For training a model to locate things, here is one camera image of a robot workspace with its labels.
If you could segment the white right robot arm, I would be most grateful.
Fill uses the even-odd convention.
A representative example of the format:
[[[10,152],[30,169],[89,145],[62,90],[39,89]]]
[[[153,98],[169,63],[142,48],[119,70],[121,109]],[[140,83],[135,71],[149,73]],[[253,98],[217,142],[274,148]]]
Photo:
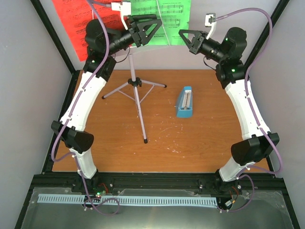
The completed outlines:
[[[231,158],[218,174],[223,182],[237,180],[242,172],[269,157],[279,143],[278,133],[272,133],[263,120],[245,75],[241,57],[247,46],[246,31],[232,27],[221,43],[204,31],[179,30],[179,35],[189,52],[217,63],[217,80],[233,104],[242,132],[242,141],[231,146]]]

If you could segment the white music stand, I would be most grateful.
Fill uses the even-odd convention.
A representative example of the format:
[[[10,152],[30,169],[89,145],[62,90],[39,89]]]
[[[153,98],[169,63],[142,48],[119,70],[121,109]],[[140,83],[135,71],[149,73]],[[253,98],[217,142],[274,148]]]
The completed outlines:
[[[127,53],[125,59],[128,59],[128,61],[129,61],[131,77],[124,84],[120,85],[119,87],[115,88],[114,90],[110,91],[109,93],[103,95],[102,99],[104,100],[104,99],[108,98],[109,96],[115,94],[116,92],[119,92],[119,93],[125,95],[126,97],[132,99],[135,102],[135,105],[136,105],[136,108],[137,108],[137,114],[138,114],[138,118],[140,120],[141,129],[142,129],[143,142],[145,144],[147,144],[148,143],[148,138],[147,138],[147,134],[146,134],[145,126],[144,126],[144,120],[143,120],[142,109],[141,109],[141,102],[147,97],[147,95],[152,91],[152,89],[154,87],[167,88],[167,85],[162,84],[162,83],[156,83],[156,82],[151,82],[151,81],[147,81],[147,80],[142,80],[141,78],[136,77],[134,62],[133,62],[133,56],[131,54],[131,48],[130,47],[128,49],[128,53]],[[143,84],[150,85],[151,88],[144,95],[144,97],[142,99],[140,99],[138,87],[142,87]],[[122,89],[125,88],[128,85],[130,85],[133,88],[133,94],[134,94],[133,97],[127,95],[124,92],[122,92]]]

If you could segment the blue metronome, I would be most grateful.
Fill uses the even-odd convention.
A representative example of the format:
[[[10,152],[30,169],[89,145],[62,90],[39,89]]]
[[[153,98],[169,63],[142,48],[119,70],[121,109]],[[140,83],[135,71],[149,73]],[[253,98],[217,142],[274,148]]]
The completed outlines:
[[[190,118],[193,115],[193,90],[191,86],[185,86],[176,101],[176,117]]]

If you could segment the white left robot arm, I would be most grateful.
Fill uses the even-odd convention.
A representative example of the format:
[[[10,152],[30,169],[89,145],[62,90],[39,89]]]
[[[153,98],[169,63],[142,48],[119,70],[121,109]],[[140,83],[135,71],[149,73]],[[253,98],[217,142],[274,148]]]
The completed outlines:
[[[94,177],[97,168],[91,154],[94,136],[85,131],[85,126],[97,96],[117,64],[113,55],[132,44],[136,47],[148,44],[162,25],[155,14],[130,15],[126,23],[124,31],[106,28],[99,19],[87,24],[85,42],[88,57],[80,85],[65,114],[51,124],[57,135],[56,141],[63,141],[69,149],[77,163],[78,174],[84,177],[82,186],[89,192],[98,189],[99,180]]]

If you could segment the red sheet music page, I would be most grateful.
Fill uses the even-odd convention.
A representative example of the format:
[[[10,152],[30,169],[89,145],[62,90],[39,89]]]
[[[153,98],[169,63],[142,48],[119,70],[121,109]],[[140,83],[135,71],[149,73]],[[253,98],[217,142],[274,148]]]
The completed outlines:
[[[87,43],[85,42],[86,25],[96,16],[85,0],[54,0],[55,10],[69,36],[79,61],[87,58]],[[94,4],[99,16],[107,28],[123,30],[120,13],[110,7]]]

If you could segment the green sheet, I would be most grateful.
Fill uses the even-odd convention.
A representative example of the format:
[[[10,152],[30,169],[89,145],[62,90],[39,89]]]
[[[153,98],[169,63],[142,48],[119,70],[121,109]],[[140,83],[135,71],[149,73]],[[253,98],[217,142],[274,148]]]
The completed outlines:
[[[190,0],[132,0],[132,15],[155,14],[163,25],[149,45],[184,45],[179,30],[189,29]]]

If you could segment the clear plastic metronome cover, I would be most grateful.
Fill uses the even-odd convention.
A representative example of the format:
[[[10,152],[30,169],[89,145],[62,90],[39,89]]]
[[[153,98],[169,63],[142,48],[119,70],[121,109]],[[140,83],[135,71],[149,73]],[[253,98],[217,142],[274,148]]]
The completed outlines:
[[[183,91],[180,108],[183,110],[191,109],[191,98],[192,98],[191,90]]]

